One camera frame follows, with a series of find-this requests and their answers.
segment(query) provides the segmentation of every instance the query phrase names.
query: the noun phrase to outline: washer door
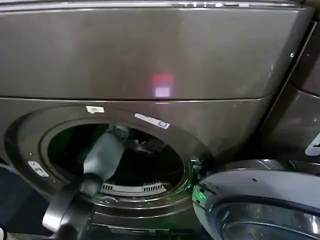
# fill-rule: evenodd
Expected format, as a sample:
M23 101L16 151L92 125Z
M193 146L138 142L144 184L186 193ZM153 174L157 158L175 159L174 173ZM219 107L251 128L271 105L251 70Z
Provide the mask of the washer door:
M318 168L268 159L237 162L199 182L193 208L215 240L320 239L320 177L306 173Z

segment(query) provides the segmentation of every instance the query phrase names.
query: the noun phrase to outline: dryer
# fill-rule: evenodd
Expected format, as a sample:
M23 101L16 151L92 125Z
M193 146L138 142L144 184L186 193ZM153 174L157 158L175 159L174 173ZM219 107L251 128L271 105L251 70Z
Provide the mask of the dryer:
M130 147L93 224L200 230L194 185L254 132L312 13L291 1L2 1L0 157L50 199L113 128Z

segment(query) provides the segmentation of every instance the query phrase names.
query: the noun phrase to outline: white label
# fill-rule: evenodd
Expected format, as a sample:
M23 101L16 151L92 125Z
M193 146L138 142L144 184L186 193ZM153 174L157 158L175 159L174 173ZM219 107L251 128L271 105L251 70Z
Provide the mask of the white label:
M158 119L155 119L153 117L149 117L149 116L144 116L140 113L136 113L134 115L137 119L141 119L147 123L150 123L150 124L153 124L159 128L162 128L162 129L168 129L170 124L167 123L167 122L164 122L164 121L161 121L161 120L158 120Z
M105 109L102 106L85 106L88 113L104 113Z
M308 156L320 155L320 133L315 137L315 139L313 139L304 152Z
M49 177L49 174L37 161L28 161L29 166L41 177Z

